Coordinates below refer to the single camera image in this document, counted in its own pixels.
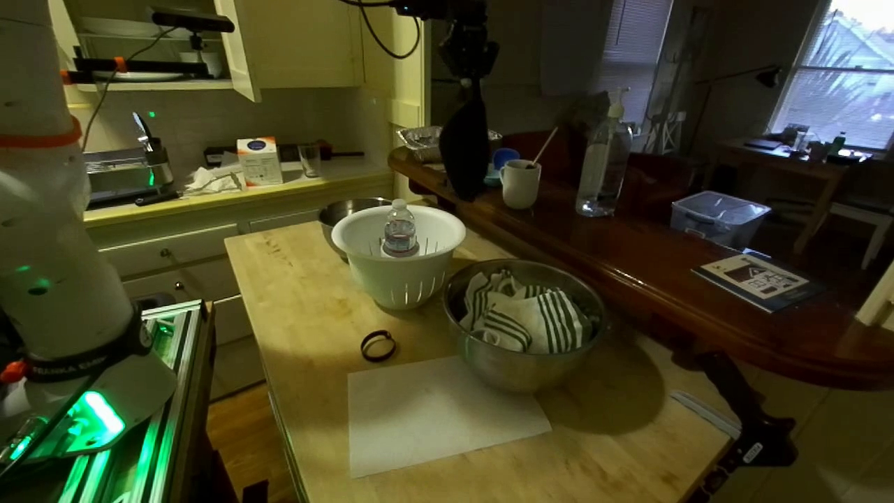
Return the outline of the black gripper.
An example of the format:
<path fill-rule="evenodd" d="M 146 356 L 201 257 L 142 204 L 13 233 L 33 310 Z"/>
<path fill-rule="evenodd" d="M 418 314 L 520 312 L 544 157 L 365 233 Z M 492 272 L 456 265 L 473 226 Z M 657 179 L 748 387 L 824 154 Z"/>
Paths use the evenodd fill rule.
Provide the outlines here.
<path fill-rule="evenodd" d="M 492 73 L 499 45 L 487 29 L 487 0 L 446 0 L 446 36 L 438 56 L 458 77 L 483 77 Z"/>

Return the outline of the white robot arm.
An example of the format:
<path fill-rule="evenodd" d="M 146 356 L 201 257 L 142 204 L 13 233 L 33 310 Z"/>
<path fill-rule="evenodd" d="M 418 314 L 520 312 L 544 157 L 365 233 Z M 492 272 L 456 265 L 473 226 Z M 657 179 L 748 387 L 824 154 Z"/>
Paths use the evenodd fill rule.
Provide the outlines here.
<path fill-rule="evenodd" d="M 103 349 L 135 317 L 83 226 L 82 122 L 65 102 L 48 0 L 0 0 L 0 310 L 33 361 Z"/>

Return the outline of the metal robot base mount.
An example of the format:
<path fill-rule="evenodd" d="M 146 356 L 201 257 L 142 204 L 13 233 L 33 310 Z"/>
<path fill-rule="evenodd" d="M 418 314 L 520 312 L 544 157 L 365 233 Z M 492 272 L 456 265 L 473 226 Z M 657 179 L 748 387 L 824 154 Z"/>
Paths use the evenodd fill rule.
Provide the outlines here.
<path fill-rule="evenodd" d="M 4 405 L 0 503 L 184 503 L 206 414 L 212 327 L 201 298 L 139 312 L 139 369 L 16 380 Z"/>

